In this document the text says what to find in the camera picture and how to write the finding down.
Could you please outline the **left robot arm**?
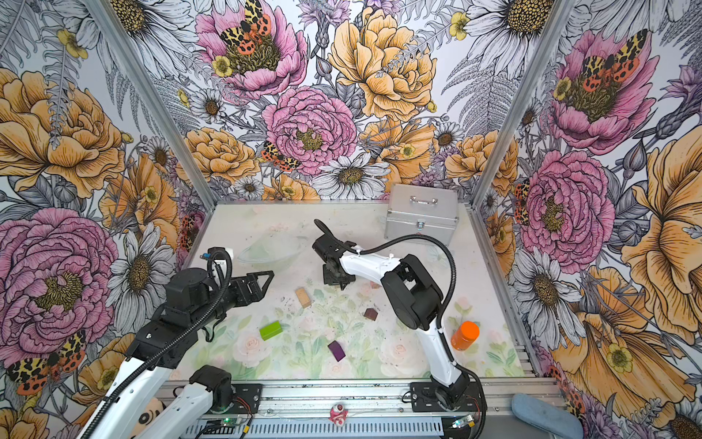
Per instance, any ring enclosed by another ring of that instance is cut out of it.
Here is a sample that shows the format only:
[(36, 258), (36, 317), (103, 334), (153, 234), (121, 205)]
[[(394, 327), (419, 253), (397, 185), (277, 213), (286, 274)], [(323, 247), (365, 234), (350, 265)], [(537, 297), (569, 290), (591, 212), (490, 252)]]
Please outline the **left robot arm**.
[[(273, 277), (272, 271), (254, 272), (219, 285), (216, 276), (201, 268), (176, 274), (166, 286), (166, 303), (137, 332), (117, 377), (79, 436), (132, 438), (146, 406), (197, 343), (199, 331), (234, 307), (263, 300)], [(262, 390), (260, 384), (235, 385), (230, 373), (203, 366), (140, 437), (180, 437), (207, 413), (242, 414), (250, 426)]]

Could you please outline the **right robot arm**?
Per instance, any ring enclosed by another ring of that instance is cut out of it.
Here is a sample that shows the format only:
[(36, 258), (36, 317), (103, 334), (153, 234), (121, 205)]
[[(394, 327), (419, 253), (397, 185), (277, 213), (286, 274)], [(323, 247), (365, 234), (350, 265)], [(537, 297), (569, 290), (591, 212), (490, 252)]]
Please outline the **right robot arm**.
[(453, 359), (439, 325), (441, 289), (414, 255), (404, 258), (345, 252), (322, 258), (327, 285), (345, 288), (362, 277), (383, 287), (396, 317), (416, 332), (436, 384), (435, 400), (446, 411), (455, 411), (470, 383)]

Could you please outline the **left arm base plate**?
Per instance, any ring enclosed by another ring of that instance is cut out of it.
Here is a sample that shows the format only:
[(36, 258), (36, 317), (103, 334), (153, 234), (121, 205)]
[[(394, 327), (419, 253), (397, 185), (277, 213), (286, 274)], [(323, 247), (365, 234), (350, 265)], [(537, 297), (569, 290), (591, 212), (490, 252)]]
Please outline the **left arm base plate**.
[(263, 385), (257, 383), (224, 384), (213, 393), (212, 413), (254, 415), (259, 413)]

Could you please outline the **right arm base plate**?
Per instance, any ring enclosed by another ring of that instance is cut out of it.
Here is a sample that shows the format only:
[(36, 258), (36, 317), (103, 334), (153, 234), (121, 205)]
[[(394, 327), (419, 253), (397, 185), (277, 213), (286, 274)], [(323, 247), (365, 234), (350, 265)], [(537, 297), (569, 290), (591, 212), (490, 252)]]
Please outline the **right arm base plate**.
[(484, 413), (486, 398), (477, 382), (411, 382), (409, 403), (413, 413)]

